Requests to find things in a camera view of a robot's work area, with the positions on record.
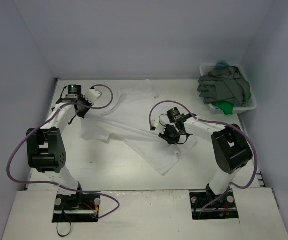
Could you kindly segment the white t shirt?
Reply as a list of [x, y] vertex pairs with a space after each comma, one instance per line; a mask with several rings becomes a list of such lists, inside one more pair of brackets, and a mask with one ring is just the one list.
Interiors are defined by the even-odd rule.
[[169, 145], [150, 131], [148, 115], [158, 92], [150, 80], [141, 80], [119, 90], [108, 111], [89, 113], [81, 120], [81, 138], [109, 142], [110, 136], [120, 138], [159, 174], [166, 174], [197, 144], [190, 137], [183, 145]]

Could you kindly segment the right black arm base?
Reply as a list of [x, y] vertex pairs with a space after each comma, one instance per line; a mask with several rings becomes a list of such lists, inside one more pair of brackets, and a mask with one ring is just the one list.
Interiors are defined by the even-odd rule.
[[209, 204], [211, 198], [205, 191], [189, 193], [191, 216], [194, 221], [238, 219], [238, 211], [234, 195], [230, 190], [215, 203]]

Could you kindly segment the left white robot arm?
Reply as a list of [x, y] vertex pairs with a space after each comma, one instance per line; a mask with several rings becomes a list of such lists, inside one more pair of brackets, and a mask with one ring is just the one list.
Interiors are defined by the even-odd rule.
[[79, 192], [81, 185], [65, 167], [66, 151], [61, 133], [70, 125], [75, 117], [84, 118], [101, 93], [90, 88], [82, 93], [80, 85], [71, 84], [63, 87], [65, 96], [60, 96], [47, 118], [47, 123], [34, 132], [26, 141], [28, 165], [44, 174], [51, 183], [58, 184], [55, 206], [65, 210], [77, 210], [82, 207], [84, 198]]

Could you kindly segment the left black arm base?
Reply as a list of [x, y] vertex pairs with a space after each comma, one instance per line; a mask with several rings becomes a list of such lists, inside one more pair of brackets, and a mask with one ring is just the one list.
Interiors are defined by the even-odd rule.
[[61, 238], [68, 236], [73, 223], [97, 223], [100, 203], [100, 196], [97, 194], [57, 194], [52, 217], [57, 235]]

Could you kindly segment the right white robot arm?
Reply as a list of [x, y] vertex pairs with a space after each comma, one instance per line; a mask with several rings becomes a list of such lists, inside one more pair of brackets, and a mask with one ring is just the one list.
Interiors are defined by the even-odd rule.
[[191, 114], [181, 114], [178, 108], [170, 109], [168, 123], [158, 120], [151, 129], [169, 145], [183, 145], [189, 137], [199, 137], [212, 143], [217, 170], [205, 188], [203, 212], [219, 212], [237, 173], [254, 157], [246, 135], [237, 125], [207, 121]]

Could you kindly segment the green t shirt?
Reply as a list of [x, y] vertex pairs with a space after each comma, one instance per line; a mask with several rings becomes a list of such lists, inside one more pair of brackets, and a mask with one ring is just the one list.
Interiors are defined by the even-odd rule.
[[253, 98], [252, 95], [250, 95], [249, 99], [247, 101], [243, 101], [242, 105], [233, 105], [228, 102], [217, 102], [217, 103], [212, 103], [209, 105], [211, 111], [214, 114], [218, 114], [222, 112], [226, 116], [228, 115], [238, 115], [245, 113], [247, 111], [252, 111], [256, 109], [256, 101]]

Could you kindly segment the grey t shirt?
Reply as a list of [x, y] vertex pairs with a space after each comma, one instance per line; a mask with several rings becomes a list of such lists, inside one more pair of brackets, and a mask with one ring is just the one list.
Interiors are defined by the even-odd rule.
[[226, 66], [201, 76], [197, 91], [205, 104], [226, 102], [241, 106], [251, 98], [251, 87], [239, 68]]

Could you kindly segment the white plastic basket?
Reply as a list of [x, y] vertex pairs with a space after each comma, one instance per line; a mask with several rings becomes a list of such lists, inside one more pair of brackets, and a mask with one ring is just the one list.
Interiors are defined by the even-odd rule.
[[[207, 75], [209, 72], [211, 72], [215, 69], [215, 66], [216, 66], [216, 63], [201, 64], [199, 66], [200, 75], [201, 76]], [[231, 66], [238, 68], [239, 72], [243, 75], [243, 77], [246, 80], [248, 80], [247, 76], [246, 76], [246, 72], [241, 65], [232, 63]], [[233, 108], [232, 113], [238, 115], [238, 114], [242, 114], [246, 111], [250, 111], [250, 110], [252, 111], [252, 110], [256, 109], [256, 107], [257, 107], [257, 103], [255, 100], [255, 96], [252, 94], [251, 97], [248, 99], [248, 101], [243, 102], [242, 105], [235, 106]], [[208, 105], [208, 110], [211, 114], [223, 114], [223, 111], [221, 111], [218, 107], [213, 106], [212, 104]]]

